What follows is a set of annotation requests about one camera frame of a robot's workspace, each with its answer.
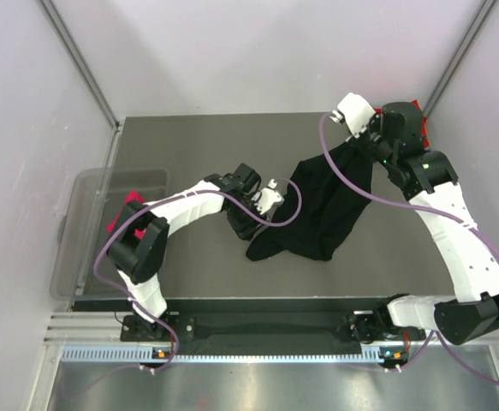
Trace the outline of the black t shirt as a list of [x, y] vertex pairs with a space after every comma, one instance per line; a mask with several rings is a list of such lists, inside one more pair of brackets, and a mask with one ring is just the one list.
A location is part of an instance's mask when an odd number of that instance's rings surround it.
[[[373, 166], [370, 160], [347, 144], [341, 144], [329, 153], [350, 182], [366, 192], [371, 191]], [[300, 161], [290, 180], [301, 192], [302, 207], [298, 217], [287, 226], [261, 231], [250, 243], [246, 257], [260, 261], [289, 251], [307, 259], [330, 261], [371, 201], [347, 187], [323, 154]], [[288, 186], [284, 202], [271, 221], [286, 221], [294, 215], [297, 205], [297, 193]]]

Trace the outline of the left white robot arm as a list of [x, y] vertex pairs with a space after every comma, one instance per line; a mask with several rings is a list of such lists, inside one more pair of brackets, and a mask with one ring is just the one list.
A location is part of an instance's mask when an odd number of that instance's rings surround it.
[[164, 314], [167, 303], [161, 292], [158, 273], [169, 237], [202, 217], [224, 211], [236, 235], [243, 241], [251, 240], [261, 224], [219, 193], [231, 195], [251, 213], [266, 219], [266, 212], [258, 205], [260, 183], [261, 176], [246, 164], [240, 164], [234, 172], [224, 176], [207, 176], [193, 186], [193, 189], [211, 190], [212, 194], [170, 202], [147, 211], [129, 224], [111, 243], [107, 256], [116, 267], [128, 292], [147, 311], [143, 313], [132, 306], [132, 329], [137, 327], [154, 340], [164, 337], [168, 332], [169, 319]]

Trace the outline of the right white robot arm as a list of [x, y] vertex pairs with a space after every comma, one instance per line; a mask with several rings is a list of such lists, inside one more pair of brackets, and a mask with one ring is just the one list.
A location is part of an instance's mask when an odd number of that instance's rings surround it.
[[461, 345], [499, 329], [499, 256], [482, 240], [448, 157], [425, 147], [423, 121], [413, 103], [390, 103], [381, 110], [364, 104], [351, 130], [358, 148], [388, 171], [429, 230], [447, 266], [454, 299], [400, 297], [377, 314], [374, 325], [387, 339], [406, 326], [423, 325]]

